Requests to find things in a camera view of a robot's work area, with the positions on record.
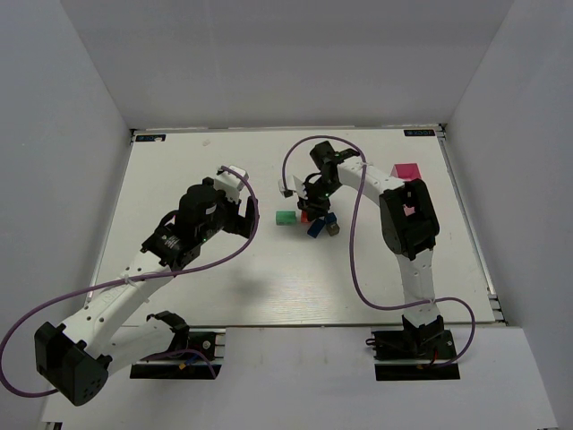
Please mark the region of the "green arch wood block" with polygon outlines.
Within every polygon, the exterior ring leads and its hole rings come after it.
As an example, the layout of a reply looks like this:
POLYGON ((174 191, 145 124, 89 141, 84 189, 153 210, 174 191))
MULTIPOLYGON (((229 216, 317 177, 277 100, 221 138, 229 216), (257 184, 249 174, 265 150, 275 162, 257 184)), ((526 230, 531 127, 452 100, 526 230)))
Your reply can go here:
POLYGON ((295 211, 276 211, 275 222, 278 226, 292 226, 297 223, 295 211))

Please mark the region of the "pink plastic box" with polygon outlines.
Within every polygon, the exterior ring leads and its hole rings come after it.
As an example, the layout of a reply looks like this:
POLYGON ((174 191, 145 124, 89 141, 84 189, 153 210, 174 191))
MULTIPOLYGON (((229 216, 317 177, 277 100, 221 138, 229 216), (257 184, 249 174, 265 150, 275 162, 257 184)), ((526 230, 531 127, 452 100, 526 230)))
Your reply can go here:
POLYGON ((399 163, 395 164, 390 173, 393 177, 410 182, 421 179, 422 174, 417 163, 399 163))

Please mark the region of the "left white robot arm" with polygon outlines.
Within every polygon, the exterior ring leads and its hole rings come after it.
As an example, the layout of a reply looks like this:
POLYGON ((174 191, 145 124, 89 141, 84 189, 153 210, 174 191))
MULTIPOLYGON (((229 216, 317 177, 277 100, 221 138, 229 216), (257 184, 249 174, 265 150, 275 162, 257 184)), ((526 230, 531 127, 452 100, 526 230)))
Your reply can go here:
POLYGON ((79 407, 116 371, 142 358, 187 353, 189 326, 177 314, 152 314, 129 332, 121 327, 167 283, 191 272, 189 263, 217 233, 253 240, 259 222, 255 195, 249 195, 245 213, 239 212, 241 192, 250 187, 247 173, 235 166, 222 167, 214 177, 190 186, 117 280, 58 325, 46 322, 37 329, 39 374, 79 407))

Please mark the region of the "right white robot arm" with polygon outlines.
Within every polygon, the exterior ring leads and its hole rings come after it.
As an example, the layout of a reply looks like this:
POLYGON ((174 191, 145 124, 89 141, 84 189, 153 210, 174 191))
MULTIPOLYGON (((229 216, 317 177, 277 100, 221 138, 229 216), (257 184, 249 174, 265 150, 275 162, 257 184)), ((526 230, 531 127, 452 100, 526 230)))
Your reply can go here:
POLYGON ((420 357, 444 332, 435 304, 432 252, 439 222, 425 182, 406 181, 366 163, 357 149, 336 151, 320 142, 310 151, 317 171, 301 181, 292 177, 297 207, 312 223, 307 233, 316 237, 326 229, 335 236, 338 222, 330 211, 330 196, 347 186, 380 210, 381 235, 397 257, 404 294, 403 330, 388 346, 411 357, 420 357))

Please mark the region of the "long blue wood block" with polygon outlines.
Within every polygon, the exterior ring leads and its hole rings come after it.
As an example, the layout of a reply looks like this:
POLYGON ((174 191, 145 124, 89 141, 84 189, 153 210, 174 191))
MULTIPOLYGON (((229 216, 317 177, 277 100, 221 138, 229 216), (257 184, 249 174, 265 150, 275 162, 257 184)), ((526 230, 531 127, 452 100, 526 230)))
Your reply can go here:
POLYGON ((321 231, 324 229, 326 223, 323 219, 315 219, 307 230, 307 235, 312 238, 317 238, 321 231))

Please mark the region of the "small blue wood cube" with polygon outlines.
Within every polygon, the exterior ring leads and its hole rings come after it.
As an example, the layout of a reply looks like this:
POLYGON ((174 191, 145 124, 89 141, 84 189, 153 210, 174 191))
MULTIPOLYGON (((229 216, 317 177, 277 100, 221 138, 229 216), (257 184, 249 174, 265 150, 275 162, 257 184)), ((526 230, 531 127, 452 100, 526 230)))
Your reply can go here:
POLYGON ((337 222, 337 217, 333 212, 330 212, 325 216, 325 223, 326 224, 333 224, 336 222, 337 222))

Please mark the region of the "olive grey wood cube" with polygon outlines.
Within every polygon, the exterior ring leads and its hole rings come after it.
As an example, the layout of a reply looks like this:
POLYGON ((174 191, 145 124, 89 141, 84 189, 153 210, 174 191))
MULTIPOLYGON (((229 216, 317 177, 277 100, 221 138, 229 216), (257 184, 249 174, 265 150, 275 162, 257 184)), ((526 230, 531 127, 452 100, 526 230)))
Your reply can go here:
POLYGON ((331 237, 336 236, 340 231, 339 225, 336 223, 328 224, 326 229, 331 237))

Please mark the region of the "left blue table label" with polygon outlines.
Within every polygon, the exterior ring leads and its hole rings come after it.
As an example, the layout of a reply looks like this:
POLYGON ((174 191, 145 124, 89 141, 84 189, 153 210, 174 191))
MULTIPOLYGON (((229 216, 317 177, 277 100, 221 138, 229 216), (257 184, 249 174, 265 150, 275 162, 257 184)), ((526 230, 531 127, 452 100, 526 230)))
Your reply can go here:
POLYGON ((167 136, 165 134, 138 134, 135 136, 136 142, 163 142, 167 136))

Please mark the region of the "blue table label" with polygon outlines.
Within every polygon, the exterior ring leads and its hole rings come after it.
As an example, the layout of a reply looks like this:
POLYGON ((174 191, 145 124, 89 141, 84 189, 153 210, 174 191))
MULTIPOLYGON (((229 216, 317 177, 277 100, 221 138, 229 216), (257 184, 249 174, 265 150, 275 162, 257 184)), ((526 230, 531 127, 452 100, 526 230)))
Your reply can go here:
POLYGON ((435 131, 432 129, 405 129, 404 135, 406 137, 432 137, 435 131))
POLYGON ((138 134, 135 136, 136 142, 163 142, 167 136, 165 134, 138 134))

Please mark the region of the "right blue table label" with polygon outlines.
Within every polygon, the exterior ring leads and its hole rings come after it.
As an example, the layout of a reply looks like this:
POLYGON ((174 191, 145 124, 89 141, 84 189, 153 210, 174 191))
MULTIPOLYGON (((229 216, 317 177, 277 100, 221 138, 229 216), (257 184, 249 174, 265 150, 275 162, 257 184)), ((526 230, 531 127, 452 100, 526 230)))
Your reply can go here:
POLYGON ((435 131, 432 129, 405 129, 404 135, 406 137, 432 137, 435 131))

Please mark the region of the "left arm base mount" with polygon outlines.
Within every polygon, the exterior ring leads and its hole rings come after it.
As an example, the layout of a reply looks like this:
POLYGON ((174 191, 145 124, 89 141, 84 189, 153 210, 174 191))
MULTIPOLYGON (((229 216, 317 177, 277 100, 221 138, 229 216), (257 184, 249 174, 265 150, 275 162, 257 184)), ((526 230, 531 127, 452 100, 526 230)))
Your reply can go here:
POLYGON ((138 361, 131 366, 132 380, 215 380, 224 363, 226 331, 192 329, 187 341, 170 346, 168 356, 138 361))

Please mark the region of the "aluminium table edge rail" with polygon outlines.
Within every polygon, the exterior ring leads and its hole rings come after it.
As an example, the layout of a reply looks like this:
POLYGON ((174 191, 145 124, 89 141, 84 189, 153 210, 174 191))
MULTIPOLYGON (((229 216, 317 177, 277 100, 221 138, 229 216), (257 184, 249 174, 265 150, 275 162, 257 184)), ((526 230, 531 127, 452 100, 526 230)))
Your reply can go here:
POLYGON ((447 135, 447 126, 445 124, 438 123, 437 135, 438 135, 437 139, 438 139, 438 142, 440 145, 442 157, 444 158, 444 162, 445 162, 447 170, 449 172, 450 181, 452 183, 452 186, 454 188, 454 193, 455 193, 457 200, 458 200, 458 206, 460 208, 462 217, 463 217, 465 225, 466 225, 466 231, 467 231, 467 234, 469 236, 471 246, 473 247, 473 251, 474 251, 478 266, 480 268, 480 272, 482 273, 483 279, 484 279, 485 284, 486 284, 487 296, 488 296, 488 300, 490 303, 490 308, 492 309, 495 324, 498 324, 498 325, 502 324, 502 325, 507 326, 508 322, 504 316, 502 306, 501 306, 501 303, 499 300, 499 296, 498 296, 496 288, 492 282, 492 276, 490 274, 487 263, 484 259, 483 249, 481 247, 479 238, 476 234, 474 223, 473 223, 471 216, 467 210, 466 198, 464 196, 462 188, 460 187, 459 175, 456 173, 455 166, 452 163, 452 158, 450 157, 450 154, 449 154, 449 141, 448 141, 448 135, 447 135))

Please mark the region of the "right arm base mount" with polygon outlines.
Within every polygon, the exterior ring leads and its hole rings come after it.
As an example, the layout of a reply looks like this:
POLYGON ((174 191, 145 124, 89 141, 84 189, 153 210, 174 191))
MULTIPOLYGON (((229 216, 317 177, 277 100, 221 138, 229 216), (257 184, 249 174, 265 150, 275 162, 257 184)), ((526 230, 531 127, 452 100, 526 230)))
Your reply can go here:
POLYGON ((450 330, 424 346, 421 352, 407 348, 403 331, 373 331, 365 341, 374 356, 377 382, 429 382, 460 379, 457 363, 444 365, 457 355, 450 330))

